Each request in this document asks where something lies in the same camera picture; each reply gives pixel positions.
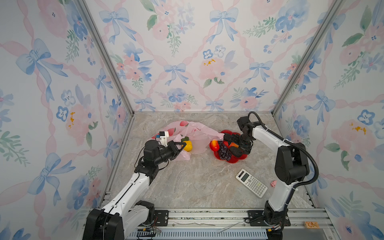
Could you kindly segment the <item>orange red chili pepper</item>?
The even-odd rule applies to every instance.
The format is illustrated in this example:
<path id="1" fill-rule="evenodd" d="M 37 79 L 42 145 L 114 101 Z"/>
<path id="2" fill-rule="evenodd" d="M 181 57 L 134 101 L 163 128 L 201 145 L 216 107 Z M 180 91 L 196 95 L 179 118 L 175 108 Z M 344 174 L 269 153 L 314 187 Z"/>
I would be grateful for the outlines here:
<path id="1" fill-rule="evenodd" d="M 231 148 L 231 147 L 238 148 L 239 146 L 235 143 L 231 143 L 231 144 L 229 144 L 229 148 Z"/>

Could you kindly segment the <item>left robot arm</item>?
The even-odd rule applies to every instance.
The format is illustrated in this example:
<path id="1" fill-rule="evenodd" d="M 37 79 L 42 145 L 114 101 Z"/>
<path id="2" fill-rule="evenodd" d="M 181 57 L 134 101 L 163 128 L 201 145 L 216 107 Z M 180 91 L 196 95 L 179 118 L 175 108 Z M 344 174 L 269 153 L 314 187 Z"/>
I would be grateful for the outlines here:
<path id="1" fill-rule="evenodd" d="M 125 240 L 140 225 L 155 223 L 154 204 L 140 201 L 158 172 L 159 165 L 178 157 L 185 142 L 170 141 L 165 146 L 156 140 L 145 143 L 134 174 L 123 189 L 102 209 L 93 209 L 86 220 L 84 240 Z"/>

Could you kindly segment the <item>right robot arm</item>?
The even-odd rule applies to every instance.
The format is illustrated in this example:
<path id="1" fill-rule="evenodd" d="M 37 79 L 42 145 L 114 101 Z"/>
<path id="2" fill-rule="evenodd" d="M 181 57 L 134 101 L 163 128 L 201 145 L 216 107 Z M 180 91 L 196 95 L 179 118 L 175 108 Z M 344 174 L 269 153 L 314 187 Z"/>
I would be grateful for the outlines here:
<path id="1" fill-rule="evenodd" d="M 263 221 L 268 226 L 285 225 L 288 205 L 299 186 L 305 185 L 304 178 L 310 173 L 308 153 L 303 144 L 294 144 L 269 129 L 255 113 L 237 120 L 241 134 L 224 133 L 224 141 L 230 146 L 230 152 L 236 156 L 249 155 L 254 141 L 258 140 L 275 151 L 275 189 L 266 201 Z"/>

